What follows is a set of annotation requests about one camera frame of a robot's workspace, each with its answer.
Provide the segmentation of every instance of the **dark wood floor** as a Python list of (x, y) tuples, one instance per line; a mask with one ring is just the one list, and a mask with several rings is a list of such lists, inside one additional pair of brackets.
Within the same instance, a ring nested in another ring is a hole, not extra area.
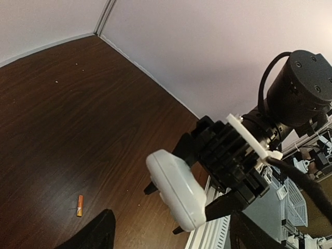
[(188, 234), (172, 235), (158, 194), (143, 194), (145, 158), (195, 121), (97, 37), (0, 68), (0, 247), (53, 248), (107, 208), (115, 248), (183, 248)]

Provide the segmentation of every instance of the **orange battery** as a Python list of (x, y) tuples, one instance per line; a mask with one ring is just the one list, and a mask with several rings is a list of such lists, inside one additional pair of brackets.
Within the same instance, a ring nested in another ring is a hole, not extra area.
[(83, 212), (83, 196), (78, 196), (78, 203), (77, 203), (77, 217), (82, 217)]

